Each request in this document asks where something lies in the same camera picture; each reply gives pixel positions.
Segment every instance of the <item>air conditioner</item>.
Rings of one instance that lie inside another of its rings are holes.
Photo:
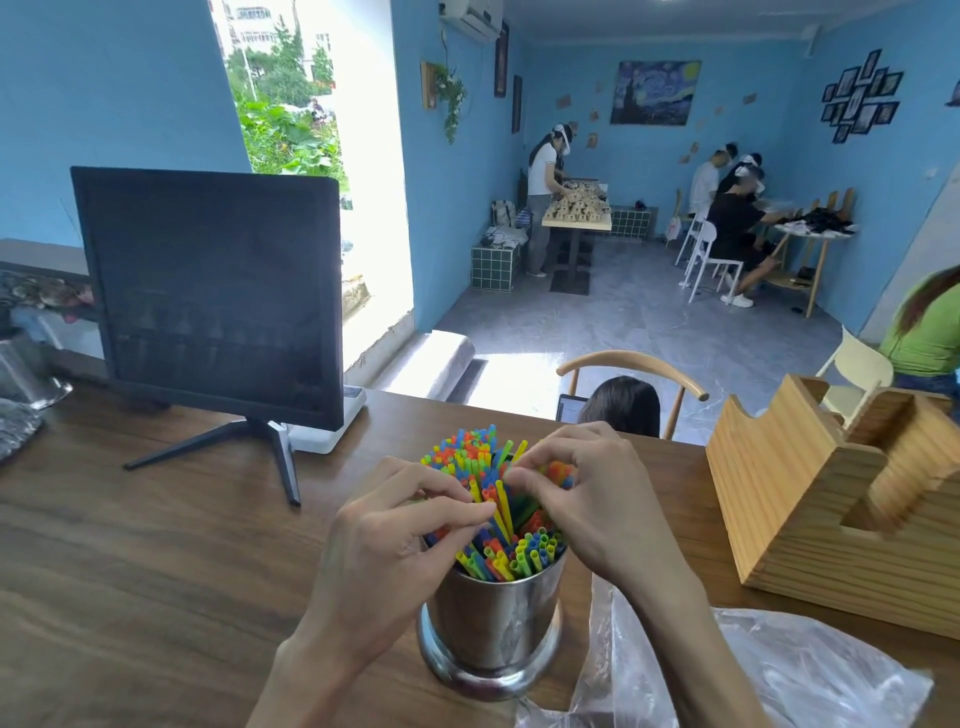
[[[503,0],[444,0],[440,18],[474,40],[491,43],[503,27]]]

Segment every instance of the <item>hand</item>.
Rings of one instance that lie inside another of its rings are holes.
[[[574,487],[558,488],[536,468],[576,466]],[[504,482],[536,498],[577,556],[622,591],[656,589],[692,571],[660,509],[634,447],[606,423],[567,425],[530,448]]]
[[[358,673],[388,650],[440,586],[457,551],[493,515],[456,478],[387,457],[368,477],[367,495],[337,513],[306,614],[291,638],[321,645]],[[409,503],[426,494],[423,502]],[[446,527],[429,550],[420,536]]]

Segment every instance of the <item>hanging plant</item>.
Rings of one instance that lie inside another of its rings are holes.
[[[434,67],[437,80],[437,98],[446,101],[446,120],[444,130],[446,140],[450,144],[457,137],[457,127],[460,126],[460,106],[467,98],[464,82],[457,78],[456,70],[450,71],[445,65]]]

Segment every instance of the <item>right hand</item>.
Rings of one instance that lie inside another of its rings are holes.
[[[537,471],[556,460],[577,468],[572,489]],[[636,450],[606,423],[561,427],[503,480],[536,498],[580,560],[622,591],[692,575]]]

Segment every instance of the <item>metal container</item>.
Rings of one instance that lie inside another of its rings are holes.
[[[565,558],[566,551],[549,568],[511,582],[451,570],[417,621],[420,652],[441,682],[478,700],[506,700],[540,679],[560,644]]]

